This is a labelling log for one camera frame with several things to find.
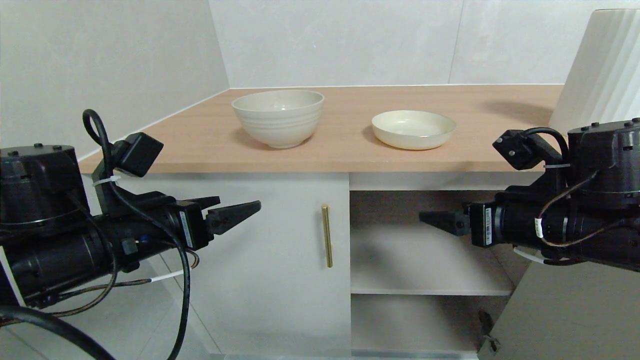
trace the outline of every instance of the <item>white bowl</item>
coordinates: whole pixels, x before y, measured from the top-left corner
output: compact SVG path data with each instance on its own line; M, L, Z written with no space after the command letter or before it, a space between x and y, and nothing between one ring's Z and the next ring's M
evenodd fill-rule
M324 95L310 90L273 90L239 97L231 106L252 138L286 149L299 145L316 131Z
M407 150L426 150L441 146L456 129L448 117L415 110L396 110L371 119L373 133L383 143Z

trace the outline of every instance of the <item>white label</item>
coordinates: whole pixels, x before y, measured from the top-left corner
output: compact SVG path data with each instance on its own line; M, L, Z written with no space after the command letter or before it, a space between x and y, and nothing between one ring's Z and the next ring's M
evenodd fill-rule
M493 242L493 234L491 232L492 225L491 208L484 209L484 245L491 245Z
M184 238L187 240L187 246L193 248L191 231L189 231L189 224L187 223L187 214L185 214L184 211L180 212L180 219L182 220L182 230L184 231Z
M535 218L534 219L535 224L536 224L536 236L539 238L544 238L545 234L542 231L542 219L541 218Z

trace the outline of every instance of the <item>robotic arm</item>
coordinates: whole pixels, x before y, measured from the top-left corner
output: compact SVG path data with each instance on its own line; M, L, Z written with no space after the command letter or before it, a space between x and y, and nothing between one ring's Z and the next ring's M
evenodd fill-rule
M553 135L562 154L538 133ZM478 247L510 243L541 251L548 265L585 261L640 271L640 118L594 123L568 133L545 127L506 131L493 147L516 170L545 162L529 186L492 202L419 214L420 221Z
M96 217L86 212L73 147L36 143L0 151L0 306L51 306L65 299L64 291L112 272L113 264L131 272L141 260L175 247L165 231L120 197L169 228L188 250L207 246L214 235L260 210L254 201L210 209L203 218L202 211L218 205L219 197L176 200L161 192L127 192L111 181L113 169L143 177L163 145L136 133L108 146L110 158L92 175L102 209Z

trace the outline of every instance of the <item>countertop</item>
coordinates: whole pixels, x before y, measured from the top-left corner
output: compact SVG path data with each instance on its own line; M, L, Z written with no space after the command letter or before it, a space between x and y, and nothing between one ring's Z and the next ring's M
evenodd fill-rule
M546 126L562 85L308 89L323 93L325 104L316 133L301 145L278 150L249 137L231 102L271 89L231 89L144 130L164 143L150 172L510 172L493 141L508 129ZM457 128L439 148L395 149L371 129L371 118L390 110L439 113ZM93 171L100 159L82 161L81 172Z

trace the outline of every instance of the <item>open cabinet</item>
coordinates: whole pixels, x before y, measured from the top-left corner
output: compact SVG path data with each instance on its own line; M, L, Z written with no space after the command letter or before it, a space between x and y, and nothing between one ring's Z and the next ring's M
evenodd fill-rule
M351 342L357 356L637 359L640 274L531 263L418 221L493 191L351 191ZM488 313L495 325L483 323Z
M357 356L475 357L529 261L420 223L493 191L351 191L351 343Z

